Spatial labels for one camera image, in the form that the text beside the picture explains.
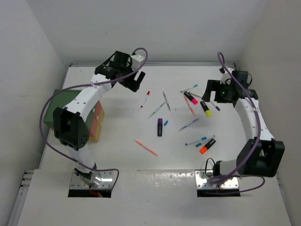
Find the pink highlighter marker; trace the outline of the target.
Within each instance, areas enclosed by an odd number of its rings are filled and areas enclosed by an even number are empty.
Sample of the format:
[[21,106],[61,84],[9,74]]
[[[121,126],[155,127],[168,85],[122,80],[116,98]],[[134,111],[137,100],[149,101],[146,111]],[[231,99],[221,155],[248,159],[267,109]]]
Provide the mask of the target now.
[[183,93],[194,105],[198,104],[198,100],[194,98],[189,92],[185,91]]

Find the pink fineliner pen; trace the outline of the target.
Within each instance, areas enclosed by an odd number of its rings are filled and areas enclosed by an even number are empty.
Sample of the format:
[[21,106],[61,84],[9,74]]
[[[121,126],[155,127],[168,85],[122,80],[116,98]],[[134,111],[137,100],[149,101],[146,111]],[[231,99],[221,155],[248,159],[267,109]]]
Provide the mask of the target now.
[[191,105],[190,105],[190,103],[189,103],[188,98],[187,98],[185,95],[183,95],[183,97],[184,97],[184,100],[185,100],[185,102],[186,102],[186,104],[187,104],[187,106],[188,106],[190,112],[192,113],[192,115],[195,116],[195,112],[194,112],[194,110],[192,109],[192,107],[191,107]]

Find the green fineliner pen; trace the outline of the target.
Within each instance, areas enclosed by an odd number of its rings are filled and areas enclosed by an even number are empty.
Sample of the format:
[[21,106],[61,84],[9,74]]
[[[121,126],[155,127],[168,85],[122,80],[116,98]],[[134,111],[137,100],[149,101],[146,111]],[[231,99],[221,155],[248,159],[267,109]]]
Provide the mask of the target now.
[[154,112],[150,114],[150,116],[148,117],[148,119],[150,119],[155,113],[157,113],[164,104],[165,104],[165,102],[163,102],[158,108],[156,108],[154,110]]

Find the yellow bottom drawer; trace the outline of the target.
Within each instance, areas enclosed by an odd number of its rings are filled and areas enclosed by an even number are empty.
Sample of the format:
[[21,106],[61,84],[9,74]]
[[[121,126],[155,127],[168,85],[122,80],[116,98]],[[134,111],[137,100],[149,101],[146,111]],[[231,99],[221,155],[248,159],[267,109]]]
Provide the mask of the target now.
[[104,110],[102,109],[97,115],[94,116],[91,128],[89,131],[89,142],[97,143],[100,138],[104,118]]

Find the red fineliner pen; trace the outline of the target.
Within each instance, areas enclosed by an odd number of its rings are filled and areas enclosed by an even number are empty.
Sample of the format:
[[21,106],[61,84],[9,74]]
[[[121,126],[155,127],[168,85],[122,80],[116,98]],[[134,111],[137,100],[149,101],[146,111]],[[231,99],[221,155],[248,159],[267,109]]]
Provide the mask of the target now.
[[145,95],[144,99],[143,99],[143,102],[141,103],[140,107],[143,108],[144,107],[144,104],[147,100],[147,98],[149,97],[149,94],[150,94],[150,91],[147,92],[147,94]]

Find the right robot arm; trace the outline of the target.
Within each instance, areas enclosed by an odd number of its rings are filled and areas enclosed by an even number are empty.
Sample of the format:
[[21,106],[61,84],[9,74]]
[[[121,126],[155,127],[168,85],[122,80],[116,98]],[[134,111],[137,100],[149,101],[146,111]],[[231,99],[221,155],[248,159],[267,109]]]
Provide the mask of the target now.
[[258,95],[255,90],[241,86],[234,81],[230,84],[218,80],[208,80],[202,99],[210,101],[215,92],[217,103],[231,103],[239,114],[246,136],[246,144],[231,161],[217,161],[213,175],[217,177],[228,174],[237,176],[275,176],[285,151],[282,141],[277,141],[267,129],[259,109]]

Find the coral drawer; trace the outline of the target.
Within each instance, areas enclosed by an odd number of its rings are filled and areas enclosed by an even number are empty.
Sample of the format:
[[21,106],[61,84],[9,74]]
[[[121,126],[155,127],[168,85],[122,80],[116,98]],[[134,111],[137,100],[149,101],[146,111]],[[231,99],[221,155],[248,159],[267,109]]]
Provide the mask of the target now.
[[98,142],[104,118],[103,107],[98,101],[89,113],[86,124],[89,129],[89,141]]

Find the grey fineliner pen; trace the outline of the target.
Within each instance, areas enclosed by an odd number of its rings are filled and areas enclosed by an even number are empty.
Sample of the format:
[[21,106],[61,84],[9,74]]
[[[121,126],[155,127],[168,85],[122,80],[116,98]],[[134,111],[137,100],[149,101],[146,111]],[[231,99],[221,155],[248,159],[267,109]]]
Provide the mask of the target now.
[[168,108],[169,112],[171,112],[171,107],[170,107],[170,105],[169,105],[169,102],[168,102],[168,99],[167,99],[167,96],[166,96],[165,92],[162,91],[162,94],[163,94],[165,103],[166,103],[166,105],[167,105],[167,108]]

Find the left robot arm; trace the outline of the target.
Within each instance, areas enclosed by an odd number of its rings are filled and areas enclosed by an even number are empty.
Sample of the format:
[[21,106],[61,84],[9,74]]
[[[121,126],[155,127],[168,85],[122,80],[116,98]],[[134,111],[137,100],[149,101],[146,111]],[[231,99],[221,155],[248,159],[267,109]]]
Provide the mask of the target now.
[[72,160],[76,162],[75,171],[78,175],[90,179],[97,168],[87,145],[89,130],[86,120],[89,113],[116,83],[136,92],[145,76],[139,69],[146,60],[147,56],[135,52],[129,55],[115,51],[95,68],[90,82],[72,101],[53,111],[55,137],[68,147]]

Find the orange fineliner pen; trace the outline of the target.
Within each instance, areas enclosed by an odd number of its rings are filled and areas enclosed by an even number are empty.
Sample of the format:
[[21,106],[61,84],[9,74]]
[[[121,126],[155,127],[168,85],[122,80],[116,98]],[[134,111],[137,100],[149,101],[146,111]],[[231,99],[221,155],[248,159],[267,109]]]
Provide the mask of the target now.
[[139,146],[141,146],[142,148],[144,148],[145,150],[147,150],[148,152],[150,152],[152,155],[158,157],[158,154],[156,152],[154,152],[153,150],[151,150],[150,148],[148,148],[147,146],[145,146],[143,143],[139,142],[138,140],[134,140]]

